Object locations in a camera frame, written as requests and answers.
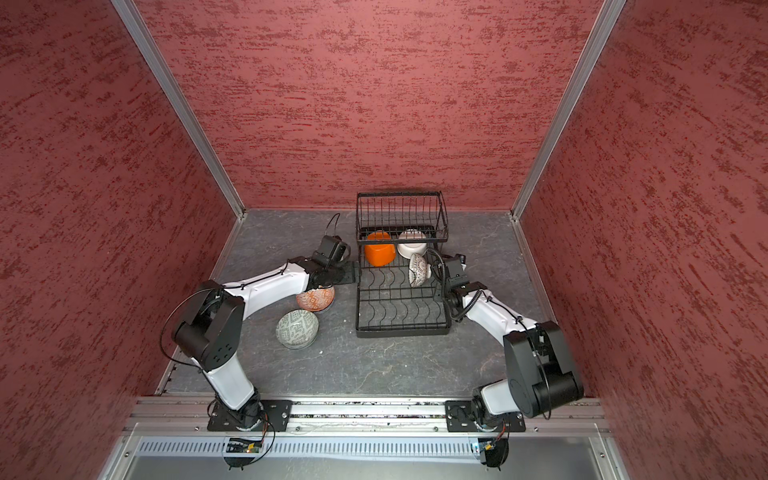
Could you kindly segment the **orange square bowl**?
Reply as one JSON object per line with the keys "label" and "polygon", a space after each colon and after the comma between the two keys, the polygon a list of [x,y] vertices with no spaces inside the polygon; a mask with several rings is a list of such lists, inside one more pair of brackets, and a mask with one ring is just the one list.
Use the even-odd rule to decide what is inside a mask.
{"label": "orange square bowl", "polygon": [[390,239],[390,234],[383,230],[374,231],[366,236],[368,243],[364,245],[363,250],[370,266],[384,267],[395,260],[397,256],[395,245],[384,242]]}

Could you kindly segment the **grey green patterned bowl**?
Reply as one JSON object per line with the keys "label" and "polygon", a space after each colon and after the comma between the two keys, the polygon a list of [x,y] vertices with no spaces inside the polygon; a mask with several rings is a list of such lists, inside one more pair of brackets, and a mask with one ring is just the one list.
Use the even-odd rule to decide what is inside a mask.
{"label": "grey green patterned bowl", "polygon": [[310,311],[293,310],[277,323],[276,337],[285,348],[299,350],[309,347],[319,333],[319,319]]}

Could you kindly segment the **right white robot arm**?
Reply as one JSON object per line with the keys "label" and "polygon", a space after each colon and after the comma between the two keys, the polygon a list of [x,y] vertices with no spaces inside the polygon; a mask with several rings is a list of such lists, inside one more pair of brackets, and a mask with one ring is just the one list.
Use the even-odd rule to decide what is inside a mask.
{"label": "right white robot arm", "polygon": [[526,317],[483,283],[471,282],[464,256],[430,255],[446,316],[479,325],[504,350],[505,377],[473,394],[469,417],[478,427],[491,429],[511,416],[549,419],[555,409],[584,398],[579,369],[557,323]]}

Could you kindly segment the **white lattice patterned bowl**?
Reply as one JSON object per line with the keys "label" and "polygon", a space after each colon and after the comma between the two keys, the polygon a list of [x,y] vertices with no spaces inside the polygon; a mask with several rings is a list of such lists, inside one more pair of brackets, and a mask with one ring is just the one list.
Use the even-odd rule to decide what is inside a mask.
{"label": "white lattice patterned bowl", "polygon": [[426,258],[414,253],[411,255],[408,266],[409,284],[412,288],[423,286],[432,277],[432,270]]}

